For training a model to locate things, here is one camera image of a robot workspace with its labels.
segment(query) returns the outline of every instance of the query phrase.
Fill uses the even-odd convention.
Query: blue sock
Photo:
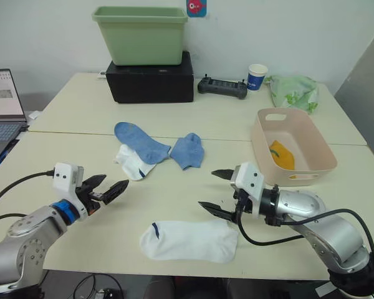
[[[170,146],[155,141],[133,123],[117,123],[114,131],[118,140],[135,150],[147,164],[156,164],[168,157]]]
[[[184,170],[187,167],[200,167],[204,158],[204,149],[201,146],[201,138],[194,133],[188,134],[184,138],[179,138],[170,153]]]

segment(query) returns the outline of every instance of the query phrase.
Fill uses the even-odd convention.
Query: cable
[[[20,213],[10,213],[10,214],[4,214],[0,216],[0,220],[8,217],[24,217],[26,216],[25,214],[20,214]]]
[[[34,173],[34,174],[30,174],[22,179],[18,179],[17,181],[11,183],[10,185],[8,185],[7,187],[5,187],[1,192],[0,192],[0,198],[10,189],[12,189],[13,187],[17,186],[18,184],[24,182],[24,181],[27,181],[28,179],[32,179],[32,178],[36,178],[37,176],[53,176],[54,175],[54,170],[48,170],[48,171],[45,171],[43,173]]]
[[[355,211],[352,211],[350,209],[336,209],[336,210],[332,210],[332,211],[328,211],[328,212],[319,214],[319,215],[314,216],[314,217],[310,217],[310,218],[301,220],[301,221],[294,221],[294,222],[285,222],[284,221],[284,222],[281,222],[281,225],[302,225],[302,224],[306,224],[308,222],[315,221],[315,220],[320,219],[320,218],[328,217],[328,216],[331,216],[331,215],[334,215],[334,214],[339,214],[339,213],[348,213],[348,214],[351,214],[353,217],[356,218],[356,220],[362,226],[362,228],[364,230],[364,233],[366,234],[368,243],[370,244],[371,251],[374,255],[374,240],[373,240],[373,237],[370,233],[370,230],[368,229],[364,220]]]
[[[50,272],[50,270],[47,270],[47,271],[46,271],[46,274],[44,275],[44,277],[43,277],[42,281],[40,282],[39,286],[41,286],[41,285],[44,283],[44,280],[46,280],[46,278],[47,278],[49,272]]]
[[[119,281],[115,278],[115,277],[113,277],[112,275],[109,275],[109,274],[106,274],[106,273],[96,273],[96,274],[94,274],[94,275],[103,275],[103,276],[107,276],[107,277],[110,277],[117,285],[118,285],[118,288],[119,288],[119,290],[120,290],[120,294],[121,294],[121,299],[123,299],[124,297],[123,297],[123,289],[122,289],[122,287],[120,286],[120,283],[119,283]]]
[[[280,240],[274,240],[274,241],[268,241],[268,242],[258,242],[255,240],[252,240],[248,235],[246,234],[244,228],[242,227],[242,222],[241,222],[241,214],[242,211],[237,211],[237,224],[238,228],[241,231],[242,236],[251,244],[257,245],[257,246],[269,246],[269,245],[276,245],[276,244],[281,244],[284,242],[289,242],[293,240],[298,240],[304,238],[303,235],[295,235],[293,237],[285,238],[285,239],[280,239]]]
[[[339,214],[339,213],[348,213],[348,214],[351,214],[353,215],[357,221],[359,221],[360,225],[363,227],[363,230],[364,230],[364,233],[366,233],[366,237],[368,239],[368,243],[370,244],[370,248],[374,254],[374,241],[373,241],[373,237],[370,233],[370,230],[368,229],[366,223],[364,222],[364,220],[355,212],[355,211],[352,211],[350,209],[336,209],[336,210],[332,210],[332,211],[328,211],[328,212],[325,212],[325,213],[322,213],[322,214],[319,214],[317,216],[313,216],[313,217],[310,217],[310,218],[306,218],[304,220],[301,220],[301,221],[294,221],[294,222],[281,222],[281,225],[302,225],[302,224],[306,224],[308,222],[312,222],[314,220],[318,220],[320,218],[324,218],[324,217],[328,217],[328,216],[331,216],[331,215],[334,215],[334,214]]]
[[[74,292],[72,293],[72,298],[73,299],[76,299],[76,291],[90,278],[90,277],[93,277],[93,286],[92,286],[92,289],[89,293],[89,295],[86,297],[86,299],[89,299],[91,298],[91,296],[94,294],[94,291],[95,291],[95,274],[90,274],[90,275],[87,275],[85,278],[83,278],[78,284],[77,286],[75,287],[74,289]]]
[[[93,277],[93,285],[92,285],[92,289],[89,293],[89,295],[86,297],[86,299],[89,299],[93,294],[94,292],[97,292],[96,289],[95,289],[95,285],[96,285],[96,279],[95,277],[97,275],[102,275],[102,276],[107,276],[107,277],[110,277],[118,286],[119,290],[120,290],[120,294],[121,294],[121,299],[123,299],[123,289],[119,283],[119,281],[113,277],[112,275],[109,275],[109,274],[106,274],[106,273],[91,273],[90,275],[87,275],[85,278],[83,278],[78,284],[77,286],[75,287],[74,289],[74,292],[72,293],[72,297],[73,299],[76,299],[76,291],[90,278],[90,277]]]

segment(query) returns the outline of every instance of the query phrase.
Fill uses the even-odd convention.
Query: green plastic basket
[[[116,65],[178,65],[188,18],[177,7],[101,6],[92,15]]]

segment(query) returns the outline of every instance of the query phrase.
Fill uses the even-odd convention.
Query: paper cup
[[[267,67],[261,64],[251,64],[248,68],[247,87],[250,90],[260,89],[264,76],[266,76]]]

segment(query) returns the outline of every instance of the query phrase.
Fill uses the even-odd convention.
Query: white sock with blue trim
[[[156,164],[146,164],[127,145],[121,145],[115,161],[122,165],[123,171],[127,176],[138,181],[147,176],[147,174],[155,167]]]
[[[227,263],[234,258],[238,232],[227,221],[156,221],[140,238],[143,253],[154,260],[209,260]]]

